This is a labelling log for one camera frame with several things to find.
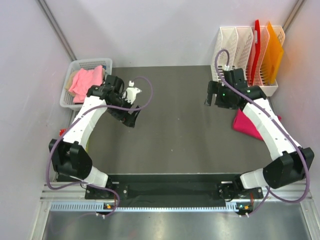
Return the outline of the magenta t shirt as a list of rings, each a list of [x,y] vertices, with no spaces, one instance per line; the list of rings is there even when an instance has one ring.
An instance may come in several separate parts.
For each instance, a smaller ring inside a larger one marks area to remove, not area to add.
[[[281,132],[284,129],[279,117],[270,108],[267,107],[265,112],[267,114],[255,105],[247,104],[243,110],[237,110],[232,127],[238,132],[266,141],[267,147],[273,148],[284,139]]]

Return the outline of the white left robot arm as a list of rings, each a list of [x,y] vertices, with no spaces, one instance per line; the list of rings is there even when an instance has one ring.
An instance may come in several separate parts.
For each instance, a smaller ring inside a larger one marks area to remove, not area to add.
[[[96,186],[102,198],[109,198],[114,191],[108,174],[93,165],[86,148],[100,117],[108,112],[117,121],[133,128],[141,111],[139,106],[132,108],[141,89],[133,81],[125,86],[124,81],[107,75],[101,85],[92,85],[75,120],[59,139],[49,143],[50,160],[53,170],[88,185]]]

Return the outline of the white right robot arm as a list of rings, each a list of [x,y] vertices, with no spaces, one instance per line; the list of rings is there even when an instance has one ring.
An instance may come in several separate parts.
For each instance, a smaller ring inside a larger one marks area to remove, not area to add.
[[[254,188],[278,189],[306,179],[315,157],[312,149],[301,147],[291,138],[263,90],[258,85],[248,86],[241,68],[224,71],[223,75],[224,82],[208,82],[205,105],[214,103],[219,108],[241,110],[260,134],[272,160],[263,168],[237,176],[233,181],[234,194],[245,198]]]

